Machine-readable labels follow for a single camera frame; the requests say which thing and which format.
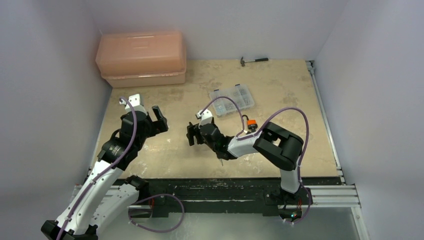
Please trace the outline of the orange and black padlock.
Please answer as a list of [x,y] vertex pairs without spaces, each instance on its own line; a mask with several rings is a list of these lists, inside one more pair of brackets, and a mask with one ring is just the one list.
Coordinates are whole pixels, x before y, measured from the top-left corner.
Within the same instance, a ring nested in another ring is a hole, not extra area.
[[250,119],[246,114],[243,114],[242,117],[245,119],[248,132],[254,133],[258,129],[258,124],[256,120]]

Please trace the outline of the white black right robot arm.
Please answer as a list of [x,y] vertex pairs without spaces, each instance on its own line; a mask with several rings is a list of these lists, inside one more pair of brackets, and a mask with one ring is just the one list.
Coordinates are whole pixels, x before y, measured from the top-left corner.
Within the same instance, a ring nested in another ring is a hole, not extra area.
[[190,146],[207,145],[220,160],[235,160],[245,155],[259,153],[280,171],[280,196],[288,204],[300,198],[300,163],[303,160],[309,136],[302,139],[297,134],[268,122],[262,130],[241,138],[227,136],[214,123],[187,126]]

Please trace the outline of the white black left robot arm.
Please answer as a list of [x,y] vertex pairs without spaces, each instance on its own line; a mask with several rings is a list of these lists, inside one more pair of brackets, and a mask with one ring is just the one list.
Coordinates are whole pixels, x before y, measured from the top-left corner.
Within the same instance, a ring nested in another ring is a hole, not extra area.
[[97,240],[131,204],[148,201],[149,184],[135,175],[128,177],[115,194],[106,197],[146,139],[169,129],[157,105],[152,107],[156,121],[142,105],[135,106],[135,115],[129,106],[125,109],[120,129],[103,144],[97,162],[71,204],[55,220],[46,220],[42,225],[41,232],[49,240]]

